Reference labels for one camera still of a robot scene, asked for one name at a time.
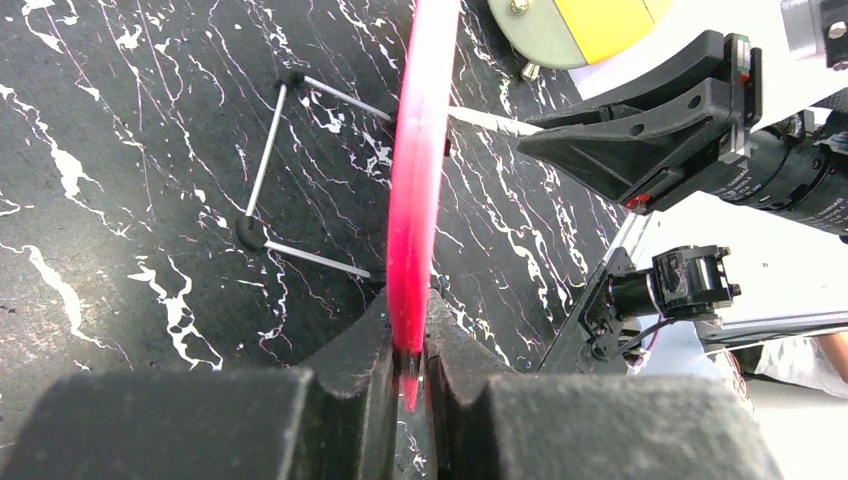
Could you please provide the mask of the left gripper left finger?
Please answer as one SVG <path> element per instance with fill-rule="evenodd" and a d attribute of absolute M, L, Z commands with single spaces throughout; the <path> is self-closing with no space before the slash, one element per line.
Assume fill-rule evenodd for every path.
<path fill-rule="evenodd" d="M 388 479 L 387 297 L 285 369 L 80 374 L 26 421 L 5 479 Z"/>

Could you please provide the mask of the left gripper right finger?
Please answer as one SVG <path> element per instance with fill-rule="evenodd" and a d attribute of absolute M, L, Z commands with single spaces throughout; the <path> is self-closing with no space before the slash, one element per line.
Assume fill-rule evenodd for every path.
<path fill-rule="evenodd" d="M 778 479 L 761 431 L 699 377 L 513 371 L 429 298 L 424 360 L 440 479 Z"/>

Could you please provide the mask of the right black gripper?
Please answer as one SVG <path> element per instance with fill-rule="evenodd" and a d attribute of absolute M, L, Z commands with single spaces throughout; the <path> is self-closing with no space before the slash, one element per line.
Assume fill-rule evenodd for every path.
<path fill-rule="evenodd" d="M 708 79 L 722 61 L 727 84 Z M 659 196 L 648 184 L 679 170 L 722 136 L 722 162 L 750 156 L 751 128 L 762 117 L 762 51 L 747 36 L 705 30 L 641 76 L 529 124 L 543 130 L 517 150 L 615 202 Z"/>

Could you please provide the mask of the red-capped whiteboard marker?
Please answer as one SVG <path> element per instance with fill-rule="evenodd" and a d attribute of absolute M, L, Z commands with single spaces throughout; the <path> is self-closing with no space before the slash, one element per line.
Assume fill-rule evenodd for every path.
<path fill-rule="evenodd" d="M 517 138 L 530 136 L 542 131 L 541 127 L 526 122 L 466 107 L 449 106 L 448 114 L 455 120 Z"/>

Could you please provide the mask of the pink-framed whiteboard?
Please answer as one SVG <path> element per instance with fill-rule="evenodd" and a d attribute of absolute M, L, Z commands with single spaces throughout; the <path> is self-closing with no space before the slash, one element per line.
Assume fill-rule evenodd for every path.
<path fill-rule="evenodd" d="M 426 333 L 460 4 L 418 1 L 396 122 L 387 230 L 387 301 L 405 408 L 414 412 Z"/>

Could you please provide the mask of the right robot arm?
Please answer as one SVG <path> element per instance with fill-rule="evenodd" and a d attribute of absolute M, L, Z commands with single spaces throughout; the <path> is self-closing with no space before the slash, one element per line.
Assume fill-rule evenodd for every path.
<path fill-rule="evenodd" d="M 641 76 L 532 122 L 518 150 L 566 173 L 633 215 L 665 211 L 696 192 L 845 238 L 847 99 L 762 125 L 763 55 L 748 37 L 706 30 Z M 714 320 L 740 288 L 728 249 L 680 246 L 637 269 L 616 247 L 569 317 L 581 340 L 553 342 L 541 369 L 574 371 L 635 357 L 645 336 L 678 322 Z M 657 315 L 622 339 L 623 324 Z"/>

